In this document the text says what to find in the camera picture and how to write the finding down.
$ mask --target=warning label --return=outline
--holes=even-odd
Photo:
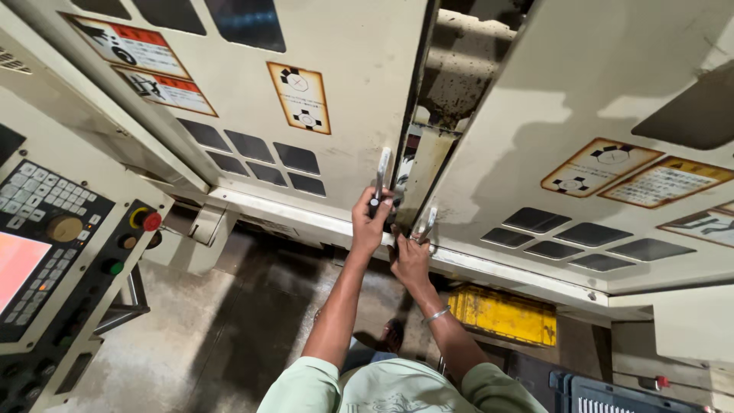
[[[585,198],[662,154],[598,137],[546,176],[540,186]]]
[[[698,212],[658,228],[734,248],[734,215],[715,209]]]
[[[704,163],[667,157],[599,196],[656,208],[715,187],[734,178],[734,171]]]
[[[60,14],[108,62],[191,79],[163,35],[158,32]]]
[[[217,116],[194,82],[112,66],[138,95],[157,104]]]
[[[268,71],[288,125],[331,134],[321,74],[273,62]]]

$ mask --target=red emergency stop button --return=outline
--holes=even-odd
[[[147,232],[155,231],[161,226],[161,222],[163,222],[161,214],[158,212],[151,212],[142,220],[142,228]]]

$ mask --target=display screen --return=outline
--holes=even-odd
[[[15,297],[51,244],[0,232],[0,312]]]

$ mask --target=machine door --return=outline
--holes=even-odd
[[[432,242],[609,293],[734,278],[733,13],[537,1],[425,203]]]
[[[209,184],[348,220],[398,151],[427,0],[6,3]]]

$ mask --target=man's hand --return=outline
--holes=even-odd
[[[413,297],[428,287],[433,290],[431,281],[428,279],[428,252],[431,240],[426,239],[423,244],[419,245],[414,240],[406,240],[395,224],[391,226],[391,229],[398,244],[397,254],[393,247],[388,246],[390,269],[393,274],[398,277],[398,280]]]
[[[352,208],[352,252],[369,258],[382,242],[382,227],[393,208],[393,191],[382,189],[386,195],[377,207],[374,218],[369,217],[369,201],[374,195],[374,187],[365,188],[359,201]]]

